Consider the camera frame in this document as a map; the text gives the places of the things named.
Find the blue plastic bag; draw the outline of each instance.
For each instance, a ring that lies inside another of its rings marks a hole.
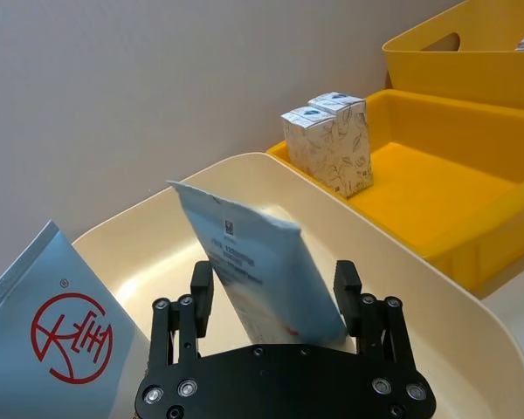
[[[148,350],[53,222],[0,278],[0,419],[129,419]]]
[[[298,224],[169,184],[253,343],[345,341],[345,325]]]

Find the red logo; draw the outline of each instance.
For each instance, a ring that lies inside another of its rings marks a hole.
[[[97,379],[113,352],[113,328],[101,324],[104,317],[103,307],[84,294],[69,292],[49,299],[31,323],[35,355],[61,381],[86,384]]]

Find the bolt head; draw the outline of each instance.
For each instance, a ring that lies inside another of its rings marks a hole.
[[[375,302],[375,299],[371,295],[365,295],[363,297],[363,303],[365,304],[373,304]]]
[[[184,380],[178,385],[178,395],[181,397],[190,397],[198,390],[198,385],[194,380]]]
[[[373,380],[373,389],[379,395],[389,395],[390,393],[392,393],[392,386],[390,385],[390,382],[385,378],[375,378]]]
[[[147,404],[156,404],[163,398],[163,390],[158,387],[153,387],[143,397],[143,401]]]
[[[399,307],[400,306],[400,300],[399,299],[388,299],[386,301],[386,304],[388,304],[390,307]]]
[[[405,389],[413,400],[421,402],[427,398],[427,392],[419,384],[408,384]]]
[[[155,303],[155,308],[162,310],[163,308],[165,308],[168,305],[169,305],[169,302],[166,299],[160,299],[159,301]]]

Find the screw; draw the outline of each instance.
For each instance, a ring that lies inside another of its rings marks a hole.
[[[365,295],[363,297],[363,303],[365,304],[373,304],[375,302],[375,297],[372,295]]]
[[[373,389],[379,395],[389,395],[392,392],[392,386],[390,386],[390,382],[385,378],[375,378],[373,380]]]
[[[159,310],[162,310],[166,306],[169,305],[169,302],[166,299],[160,299],[155,303],[155,308],[158,308]]]
[[[408,392],[408,395],[413,400],[417,400],[420,402],[427,398],[427,392],[419,384],[408,384],[405,390]]]
[[[172,406],[167,412],[168,419],[181,419],[184,417],[184,410],[181,406]]]
[[[390,416],[396,419],[402,419],[405,415],[405,409],[399,404],[393,404],[390,406]]]
[[[198,390],[198,385],[194,380],[184,380],[178,385],[178,395],[181,397],[190,397]]]
[[[163,390],[158,387],[153,387],[148,390],[146,395],[143,397],[143,401],[147,404],[156,404],[163,397]]]
[[[390,307],[399,307],[400,306],[400,300],[399,299],[388,299],[386,301],[386,304],[388,304]]]

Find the packaging bag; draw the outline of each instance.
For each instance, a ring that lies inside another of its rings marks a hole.
[[[0,278],[0,419],[130,419],[148,346],[50,222]]]
[[[298,224],[169,184],[252,343],[345,342],[345,325]]]

